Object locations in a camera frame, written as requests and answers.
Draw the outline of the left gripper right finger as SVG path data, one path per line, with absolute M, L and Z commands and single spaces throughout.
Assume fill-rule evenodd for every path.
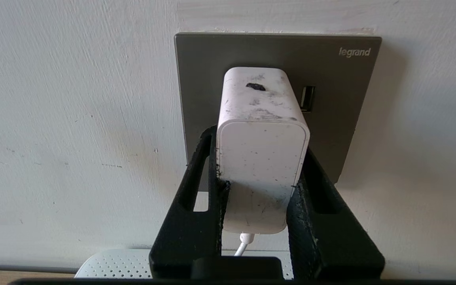
M 385 258 L 311 150 L 286 209 L 297 280 L 379 280 Z

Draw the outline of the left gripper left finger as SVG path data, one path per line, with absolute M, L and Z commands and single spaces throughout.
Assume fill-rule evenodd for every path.
M 153 243 L 149 253 L 153 278 L 190 278 L 195 260 L 221 255 L 230 183 L 218 178 L 216 131 L 216 125 L 213 125 L 201 134 Z M 208 166 L 208 210 L 195 212 L 205 165 Z

